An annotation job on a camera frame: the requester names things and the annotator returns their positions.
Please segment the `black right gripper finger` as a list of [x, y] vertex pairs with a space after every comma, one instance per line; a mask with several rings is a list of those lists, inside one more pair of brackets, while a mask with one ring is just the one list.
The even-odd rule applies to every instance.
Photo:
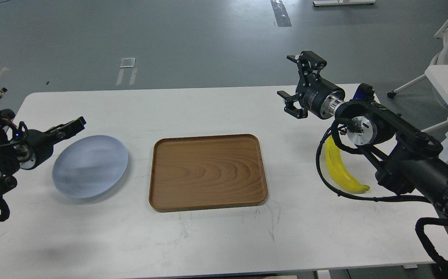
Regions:
[[308, 110], [301, 104], [304, 97], [303, 93], [289, 95], [285, 91], [277, 91], [277, 95], [284, 100], [284, 112], [296, 119], [305, 119], [308, 117]]
[[327, 61], [313, 51], [302, 51], [298, 57], [287, 55], [287, 59], [297, 65], [300, 86], [318, 82], [321, 79], [320, 72], [327, 66]]

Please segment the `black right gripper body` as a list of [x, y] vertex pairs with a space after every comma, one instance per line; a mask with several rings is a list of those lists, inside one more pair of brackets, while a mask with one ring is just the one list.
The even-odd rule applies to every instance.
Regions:
[[345, 91], [326, 79], [314, 76], [301, 77], [296, 87], [299, 94], [298, 104], [301, 106], [301, 117], [307, 118], [308, 113], [320, 119], [334, 116], [336, 106], [346, 97]]

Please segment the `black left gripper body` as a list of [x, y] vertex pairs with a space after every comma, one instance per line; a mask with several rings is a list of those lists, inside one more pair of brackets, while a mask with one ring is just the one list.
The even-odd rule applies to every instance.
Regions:
[[25, 162], [25, 170], [35, 169], [48, 160], [52, 156], [54, 144], [54, 134], [31, 129], [28, 132], [27, 145], [32, 155], [31, 158]]

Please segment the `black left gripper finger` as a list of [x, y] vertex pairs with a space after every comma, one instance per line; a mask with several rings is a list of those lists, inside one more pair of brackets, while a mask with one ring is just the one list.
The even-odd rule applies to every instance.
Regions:
[[45, 131], [45, 134], [54, 135], [55, 137], [73, 137], [85, 129], [86, 120], [83, 116], [71, 120], [65, 124], [51, 127]]

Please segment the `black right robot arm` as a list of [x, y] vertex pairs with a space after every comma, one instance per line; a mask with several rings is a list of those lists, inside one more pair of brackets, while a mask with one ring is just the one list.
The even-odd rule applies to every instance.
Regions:
[[448, 277], [448, 260], [438, 254], [425, 233], [425, 226], [448, 227], [448, 164], [439, 158], [442, 144], [376, 101], [371, 85], [361, 83], [352, 99], [346, 101], [342, 88], [321, 77], [327, 61], [315, 52], [302, 51], [287, 59], [297, 66], [299, 81], [295, 94], [277, 92], [284, 99], [284, 111], [297, 119], [307, 118], [308, 113], [322, 120], [333, 118], [316, 151], [316, 168], [322, 182], [338, 196], [367, 200], [336, 189], [325, 180], [320, 155], [331, 139], [340, 150], [363, 155], [376, 168], [378, 184], [394, 193], [369, 201], [433, 205], [443, 217], [420, 218], [415, 231], [428, 256]]

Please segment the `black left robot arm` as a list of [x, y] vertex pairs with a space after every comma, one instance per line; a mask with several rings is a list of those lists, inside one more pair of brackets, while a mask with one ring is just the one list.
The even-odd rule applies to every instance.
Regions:
[[[7, 92], [0, 89], [0, 99]], [[44, 132], [28, 129], [24, 122], [13, 122], [15, 112], [11, 109], [0, 110], [0, 222], [10, 216], [9, 206], [3, 196], [15, 189], [17, 179], [14, 174], [19, 170], [33, 170], [48, 160], [54, 146], [84, 130], [83, 117], [54, 126]]]

